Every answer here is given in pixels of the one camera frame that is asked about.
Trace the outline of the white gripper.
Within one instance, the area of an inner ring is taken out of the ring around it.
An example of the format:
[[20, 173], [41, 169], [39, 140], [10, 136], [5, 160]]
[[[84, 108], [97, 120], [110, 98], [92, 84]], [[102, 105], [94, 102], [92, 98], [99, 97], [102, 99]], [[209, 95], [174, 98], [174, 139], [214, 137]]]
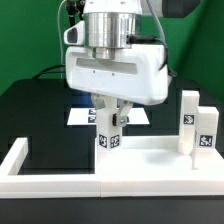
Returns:
[[121, 99], [114, 126], [126, 126], [132, 102], [166, 100], [168, 47], [161, 38], [137, 33], [135, 21], [81, 21], [64, 32], [64, 42], [68, 85], [92, 93], [96, 110], [106, 107], [105, 96]]

